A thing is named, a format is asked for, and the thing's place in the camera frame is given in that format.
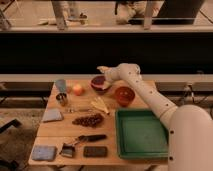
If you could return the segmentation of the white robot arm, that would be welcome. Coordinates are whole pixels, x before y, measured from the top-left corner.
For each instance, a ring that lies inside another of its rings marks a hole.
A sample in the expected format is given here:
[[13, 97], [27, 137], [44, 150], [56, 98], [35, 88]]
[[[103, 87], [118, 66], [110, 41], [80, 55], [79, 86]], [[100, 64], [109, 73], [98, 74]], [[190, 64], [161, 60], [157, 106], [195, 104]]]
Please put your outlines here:
[[205, 109], [177, 106], [143, 80], [137, 64], [97, 69], [105, 76], [105, 87], [118, 80], [129, 84], [167, 128], [168, 171], [213, 171], [213, 118]]

